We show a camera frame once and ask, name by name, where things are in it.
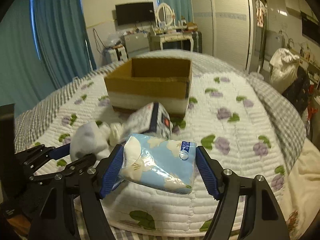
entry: metal screw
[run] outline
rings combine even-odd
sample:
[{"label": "metal screw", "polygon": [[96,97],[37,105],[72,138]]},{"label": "metal screw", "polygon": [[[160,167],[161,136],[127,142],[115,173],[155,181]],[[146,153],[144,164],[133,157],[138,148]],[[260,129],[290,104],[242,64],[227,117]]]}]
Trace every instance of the metal screw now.
[{"label": "metal screw", "polygon": [[232,174],[232,170],[224,169],[224,170],[223,170],[223,173],[229,176],[229,175]]},{"label": "metal screw", "polygon": [[88,173],[88,174],[95,174],[95,173],[96,173],[96,169],[95,169],[95,168],[89,168],[89,169],[87,170],[87,173]]},{"label": "metal screw", "polygon": [[257,175],[256,178],[258,181],[264,181],[264,177],[262,175]]},{"label": "metal screw", "polygon": [[54,176],[54,179],[55,180],[59,180],[59,179],[61,179],[62,178],[62,174],[56,174],[56,176]]}]

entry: suitcase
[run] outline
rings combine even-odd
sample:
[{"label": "suitcase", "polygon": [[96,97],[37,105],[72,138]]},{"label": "suitcase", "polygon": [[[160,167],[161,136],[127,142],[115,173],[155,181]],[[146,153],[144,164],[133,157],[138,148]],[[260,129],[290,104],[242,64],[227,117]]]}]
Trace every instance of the suitcase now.
[{"label": "suitcase", "polygon": [[[202,33],[201,32],[192,32],[193,39],[193,52],[202,53]],[[190,41],[183,41],[184,50],[190,50]]]}]

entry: bed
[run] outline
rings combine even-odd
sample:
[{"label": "bed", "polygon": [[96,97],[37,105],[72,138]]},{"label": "bed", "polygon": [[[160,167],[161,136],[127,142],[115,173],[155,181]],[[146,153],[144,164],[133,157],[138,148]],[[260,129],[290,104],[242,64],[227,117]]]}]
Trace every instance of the bed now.
[{"label": "bed", "polygon": [[[275,135],[274,144],[278,145],[277,156],[282,156],[284,161],[287,171],[284,175],[284,187],[281,187],[276,197],[284,218],[288,221],[288,230],[291,238],[298,239],[309,227],[320,208],[320,200],[318,198],[320,188],[320,152],[306,139],[303,122],[294,107],[268,84],[252,76],[246,76],[225,62],[210,56],[180,50],[154,51],[140,56],[190,58],[192,59],[195,80],[197,76],[207,75],[207,73],[231,73],[231,75],[242,77],[246,84],[250,85],[261,105],[263,105],[263,111],[268,115],[266,119],[269,119],[269,123],[272,124],[270,132]],[[101,120],[107,118],[108,122],[125,121],[125,116],[112,111],[106,97],[107,91],[103,86],[103,76],[120,64],[121,62],[108,65],[89,73],[82,79],[75,79],[72,83],[55,91],[41,101],[34,109],[20,115],[15,121],[16,152],[39,143],[56,147],[68,143],[72,134],[80,125],[97,118]],[[77,111],[76,107],[84,104],[87,104],[88,107],[86,109],[88,111],[86,112],[84,108],[81,113],[74,114]],[[89,105],[95,105],[95,107],[98,107],[95,109],[99,110],[92,111],[93,108],[90,109]],[[92,112],[98,111],[100,111],[98,116],[92,115]],[[71,162],[68,157],[64,159],[66,162]],[[38,171],[38,174],[55,172],[59,169],[62,169],[62,167],[51,160]],[[124,184],[122,187],[125,190],[129,186]],[[88,239],[81,207],[78,205],[77,200],[75,200],[75,206],[80,234],[84,239]],[[119,216],[118,213],[121,213],[120,211],[116,214],[115,212],[109,212],[108,208],[107,206],[108,221],[111,221],[110,224],[114,226],[112,231],[117,239],[153,239],[154,236],[157,236],[157,239],[168,237],[198,239],[205,234],[205,230],[198,229],[195,231],[192,228],[185,232],[183,230],[140,230],[132,227],[130,224],[132,222],[130,221],[121,220],[120,217],[115,218]],[[241,209],[238,211],[238,219],[235,221],[231,239],[236,239],[241,225],[241,222],[239,222],[242,215]],[[174,219],[167,221],[168,224],[175,223]],[[206,219],[203,218],[201,222],[198,221],[198,224],[204,224],[205,222]]]}]

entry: plastic wrapper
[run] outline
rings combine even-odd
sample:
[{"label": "plastic wrapper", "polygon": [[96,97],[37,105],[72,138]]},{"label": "plastic wrapper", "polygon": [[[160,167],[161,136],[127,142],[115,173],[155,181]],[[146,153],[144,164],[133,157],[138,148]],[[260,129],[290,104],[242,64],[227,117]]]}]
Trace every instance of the plastic wrapper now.
[{"label": "plastic wrapper", "polygon": [[125,142],[131,133],[141,133],[164,139],[170,139],[172,123],[163,105],[152,102],[131,114],[122,124],[123,133],[120,142]]},{"label": "plastic wrapper", "polygon": [[147,187],[189,194],[194,182],[196,143],[133,133],[124,145],[119,177]]},{"label": "plastic wrapper", "polygon": [[272,56],[270,64],[273,66],[270,85],[282,94],[298,77],[298,55],[288,49],[279,48]]}]

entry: green leaf print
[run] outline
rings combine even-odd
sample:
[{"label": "green leaf print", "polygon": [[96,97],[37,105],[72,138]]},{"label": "green leaf print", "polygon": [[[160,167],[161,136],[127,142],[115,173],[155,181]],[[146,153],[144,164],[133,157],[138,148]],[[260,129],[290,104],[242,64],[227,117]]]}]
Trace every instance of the green leaf print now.
[{"label": "green leaf print", "polygon": [[104,100],[104,99],[106,99],[106,98],[109,98],[109,96],[102,96],[102,97],[100,97],[98,100],[101,101],[101,100]]},{"label": "green leaf print", "polygon": [[64,140],[64,138],[66,138],[66,137],[68,137],[68,136],[70,136],[69,133],[63,133],[63,134],[61,134],[60,137],[59,137],[59,142],[62,142],[62,141]]},{"label": "green leaf print", "polygon": [[67,162],[64,159],[57,161],[57,166],[65,167],[67,165]]},{"label": "green leaf print", "polygon": [[215,137],[216,136],[214,134],[210,134],[207,137],[202,138],[201,139],[202,146],[208,150],[212,150],[212,143]]},{"label": "green leaf print", "polygon": [[218,84],[220,83],[220,78],[219,78],[219,77],[216,77],[216,78],[214,78],[213,80],[214,80],[216,83],[218,83]]},{"label": "green leaf print", "polygon": [[77,115],[76,114],[72,114],[71,115],[71,119],[70,119],[70,125],[72,126],[74,124],[74,122],[77,120]]},{"label": "green leaf print", "polygon": [[245,99],[247,99],[246,96],[237,96],[237,97],[236,97],[236,100],[237,100],[238,102],[241,102],[241,101],[243,101],[243,100],[245,100]]},{"label": "green leaf print", "polygon": [[233,113],[232,116],[228,119],[228,122],[238,122],[240,117],[237,113]]},{"label": "green leaf print", "polygon": [[189,98],[189,103],[195,103],[195,104],[197,104],[197,103],[198,103],[198,100],[197,100],[195,97],[190,97],[190,98]]},{"label": "green leaf print", "polygon": [[203,223],[202,227],[200,227],[199,231],[200,232],[204,232],[204,231],[208,231],[208,228],[211,224],[212,219],[207,220],[206,222]]},{"label": "green leaf print", "polygon": [[278,167],[275,168],[275,174],[280,173],[282,176],[284,176],[284,167],[283,165],[280,165]]},{"label": "green leaf print", "polygon": [[138,220],[138,225],[147,230],[156,230],[155,221],[153,217],[147,212],[141,210],[135,210],[130,212],[130,217],[134,220]]},{"label": "green leaf print", "polygon": [[83,101],[85,101],[86,98],[87,98],[87,94],[84,94],[84,95],[81,96],[81,99],[82,99]]},{"label": "green leaf print", "polygon": [[258,139],[259,139],[259,140],[262,140],[263,143],[265,143],[269,148],[271,148],[271,143],[270,143],[270,140],[269,140],[269,138],[268,138],[267,136],[265,136],[265,135],[260,135],[260,136],[258,137]]},{"label": "green leaf print", "polygon": [[97,121],[96,121],[96,124],[97,124],[98,127],[99,127],[100,125],[102,125],[102,122],[101,122],[100,120],[97,120]]},{"label": "green leaf print", "polygon": [[206,88],[205,91],[204,91],[204,93],[206,94],[206,93],[212,93],[212,92],[217,92],[217,91],[218,91],[218,90],[215,89],[215,88]]},{"label": "green leaf print", "polygon": [[184,129],[186,127],[186,121],[182,118],[171,118],[170,120],[173,124],[173,127],[179,126],[181,129]]}]

